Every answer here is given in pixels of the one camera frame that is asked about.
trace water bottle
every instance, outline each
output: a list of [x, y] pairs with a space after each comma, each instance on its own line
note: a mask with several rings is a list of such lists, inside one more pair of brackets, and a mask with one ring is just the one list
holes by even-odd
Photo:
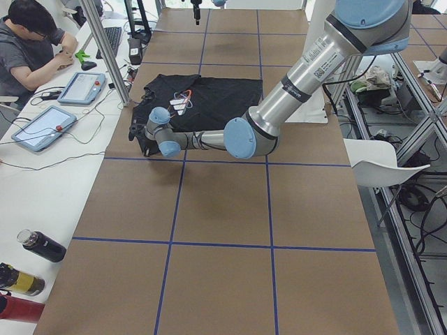
[[23, 247], [50, 262], [60, 262], [64, 259], [66, 249], [41, 232], [24, 229], [17, 235], [17, 240]]

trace white table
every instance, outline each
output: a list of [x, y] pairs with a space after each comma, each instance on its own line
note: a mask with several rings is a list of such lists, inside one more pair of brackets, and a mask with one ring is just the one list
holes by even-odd
[[[123, 27], [125, 22], [124, 20], [105, 20], [103, 26]], [[79, 41], [78, 49], [83, 46], [89, 35], [90, 30], [86, 23], [76, 35]], [[126, 39], [127, 35], [123, 29], [122, 42], [116, 57], [120, 68], [127, 64], [126, 61], [129, 61], [129, 46]], [[95, 59], [96, 51], [96, 43], [94, 39], [91, 39], [85, 52], [98, 66], [89, 72], [105, 73], [109, 83], [110, 76], [104, 61]], [[123, 76], [126, 73], [126, 68], [122, 69]], [[59, 71], [50, 82], [38, 90], [46, 87], [64, 86], [76, 71], [81, 71], [78, 60], [75, 60], [75, 63], [69, 68]], [[61, 107], [75, 114], [79, 119], [86, 110], [93, 108], [97, 102], [102, 100], [108, 91], [109, 88], [106, 85], [100, 96], [90, 106]], [[55, 100], [46, 101], [37, 106], [28, 103], [20, 116], [32, 119], [50, 105], [59, 104]], [[65, 134], [41, 153], [33, 153], [15, 143], [0, 144], [0, 158], [13, 165], [40, 168], [68, 157], [105, 151], [122, 109], [117, 92], [113, 91], [98, 106], [98, 109], [104, 114], [104, 120], [99, 132], [90, 143], [80, 144], [70, 135]], [[92, 111], [77, 122], [69, 130], [69, 133], [86, 142], [95, 133], [102, 118], [98, 112]], [[11, 126], [0, 143], [11, 142], [10, 137], [17, 129], [17, 126]], [[0, 262], [11, 264], [16, 269], [40, 276], [46, 282], [44, 291], [36, 297], [15, 293], [13, 296], [45, 302], [60, 268], [59, 263], [51, 263], [24, 250], [16, 241], [18, 232], [25, 228], [38, 230], [68, 247], [102, 160], [102, 154], [85, 156], [41, 171], [0, 165]], [[32, 334], [34, 328], [34, 324], [0, 320], [0, 334]]]

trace white chair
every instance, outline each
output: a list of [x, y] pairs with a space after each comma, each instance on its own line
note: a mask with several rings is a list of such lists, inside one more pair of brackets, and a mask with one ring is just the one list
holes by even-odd
[[400, 185], [430, 166], [398, 167], [395, 148], [385, 141], [344, 139], [344, 145], [359, 186]]

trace green object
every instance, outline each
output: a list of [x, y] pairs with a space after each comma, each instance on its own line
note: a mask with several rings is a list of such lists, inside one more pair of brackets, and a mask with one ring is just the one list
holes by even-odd
[[84, 58], [90, 58], [90, 56], [88, 54], [86, 54], [84, 52], [84, 50], [82, 50], [82, 49], [75, 53], [75, 57], [77, 59], [79, 59], [81, 64], [83, 64], [85, 62]]

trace black hair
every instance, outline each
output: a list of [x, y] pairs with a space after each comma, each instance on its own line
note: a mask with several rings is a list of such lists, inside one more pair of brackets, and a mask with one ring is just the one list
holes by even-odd
[[13, 24], [43, 35], [51, 35], [56, 30], [53, 17], [36, 0], [14, 0], [9, 6], [8, 18]]

